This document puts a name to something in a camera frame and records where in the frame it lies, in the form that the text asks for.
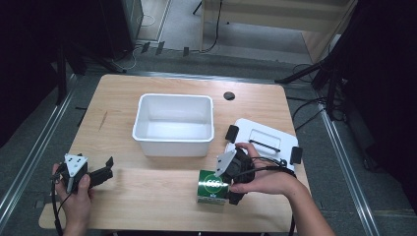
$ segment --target white container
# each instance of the white container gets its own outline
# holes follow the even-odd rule
[[[212,111],[209,96],[147,93],[132,136],[146,156],[206,156],[214,137]]]

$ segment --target cable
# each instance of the cable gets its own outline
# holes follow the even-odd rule
[[[297,68],[297,67],[299,67],[299,66],[311,66],[310,64],[298,64],[298,65],[296,65],[295,67],[293,67],[292,68],[292,75],[294,75],[295,74],[295,69]],[[312,78],[312,75],[311,75],[311,73],[309,73],[309,77],[310,77],[310,79],[311,79],[311,81],[304,81],[302,78],[299,78],[298,80],[300,80],[300,81],[302,81],[302,82],[305,82],[305,83],[311,83],[312,81],[313,81],[313,78]]]
[[[65,198],[65,200],[64,201],[62,201],[62,203],[61,203],[61,205],[59,206],[59,208],[58,208],[58,214],[59,214],[59,211],[61,210],[61,207],[62,207],[62,205],[63,204],[65,204],[65,202],[67,202],[67,200],[70,198],[70,196],[73,194],[73,192],[71,192],[68,196],[67,196],[67,198]]]
[[[138,50],[138,49],[140,49],[141,47],[137,47],[137,48],[135,48],[133,51],[132,51],[132,57],[133,57],[133,59],[134,59],[134,64],[133,64],[133,66],[131,66],[131,67],[128,67],[128,68],[126,68],[126,67],[122,67],[122,66],[120,66],[120,65],[118,65],[113,59],[111,60],[111,62],[115,65],[115,66],[117,66],[118,68],[120,68],[120,69],[122,69],[122,70],[125,70],[125,71],[127,71],[127,70],[130,70],[130,69],[133,69],[134,67],[136,67],[136,63],[137,63],[137,60],[136,60],[136,56],[135,56],[135,51],[136,50]]]
[[[316,98],[316,99],[311,99],[311,100],[308,100],[306,103],[302,104],[301,106],[299,106],[299,107],[298,107],[298,108],[294,111],[294,113],[292,114],[292,117],[291,117],[292,121],[294,122],[295,115],[296,115],[296,114],[298,113],[298,111],[300,111],[300,110],[301,110],[301,108],[303,108],[304,106],[309,105],[309,104],[311,104],[311,103],[313,103],[313,102],[318,102],[318,103],[321,103],[321,104],[326,104],[326,101],[327,101],[327,98],[326,98],[326,97],[319,97],[319,98]]]
[[[295,131],[298,131],[299,129],[301,129],[303,126],[307,125],[308,123],[310,123],[312,120],[314,120],[322,111],[326,110],[325,108],[322,108],[319,112],[317,112],[314,116],[312,116],[310,119],[308,119],[306,122],[304,122],[303,124],[301,124],[300,126],[298,126],[297,128],[295,128]]]
[[[156,22],[156,19],[155,19],[155,17],[153,17],[153,16],[150,16],[150,15],[145,15],[144,14],[144,17],[149,17],[149,18],[151,18],[151,19],[153,19],[153,22],[152,23],[150,23],[150,24],[147,24],[147,25],[141,25],[141,27],[150,27],[150,26],[152,26],[153,24],[155,24],[155,22]]]

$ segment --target green can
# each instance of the green can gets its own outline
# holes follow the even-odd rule
[[[224,205],[229,185],[214,176],[214,171],[200,170],[197,202],[202,204]]]

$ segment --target black cable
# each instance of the black cable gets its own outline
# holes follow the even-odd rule
[[[313,102],[318,102],[318,103],[324,104],[324,103],[326,103],[326,101],[327,101],[327,98],[326,98],[326,97],[319,97],[319,98],[315,98],[315,99],[308,100],[306,103],[302,104],[301,106],[299,106],[299,107],[298,107],[298,108],[294,111],[294,113],[293,113],[293,114],[292,114],[292,116],[291,116],[292,121],[294,122],[295,115],[296,115],[296,114],[298,113],[298,111],[300,111],[300,110],[301,110],[301,108],[303,108],[304,106],[307,106],[307,105],[309,105],[309,104],[311,104],[311,103],[313,103]]]
[[[288,236],[294,235],[294,230],[295,230],[295,219],[294,219],[294,214],[293,214],[291,217],[291,226],[289,227]]]
[[[59,236],[64,235],[64,232],[62,230],[62,225],[61,225],[61,221],[59,220],[59,214],[58,214],[58,210],[56,208],[56,198],[55,198],[55,180],[53,179],[51,181],[51,199],[52,199],[52,208],[53,208],[53,214],[55,216],[55,228],[56,228],[56,232],[58,233]]]
[[[310,123],[312,120],[314,120],[322,111],[326,110],[325,108],[321,109],[319,112],[317,112],[314,116],[312,116],[310,119],[308,119],[306,122],[304,122],[303,124],[301,124],[300,126],[298,126],[297,128],[295,128],[295,131],[298,131],[299,129],[301,129],[303,126],[307,125],[308,123]]]
[[[67,200],[70,198],[70,196],[73,194],[73,192],[71,192],[68,196],[67,196],[67,198],[65,198],[65,200],[64,201],[62,201],[62,203],[61,203],[61,205],[59,206],[59,208],[58,208],[58,214],[59,214],[59,211],[61,210],[61,207],[62,207],[62,205],[63,204],[65,204],[65,202],[67,202]]]
[[[295,69],[297,68],[297,67],[300,67],[300,66],[311,66],[310,64],[298,64],[298,65],[296,65],[295,67],[293,67],[292,68],[292,75],[294,75],[295,74]],[[312,81],[313,81],[313,78],[312,78],[312,75],[311,75],[311,73],[309,73],[309,77],[310,77],[310,81],[305,81],[305,80],[303,80],[303,78],[299,78],[298,80],[300,80],[300,81],[302,81],[302,82],[304,82],[304,83],[311,83]]]

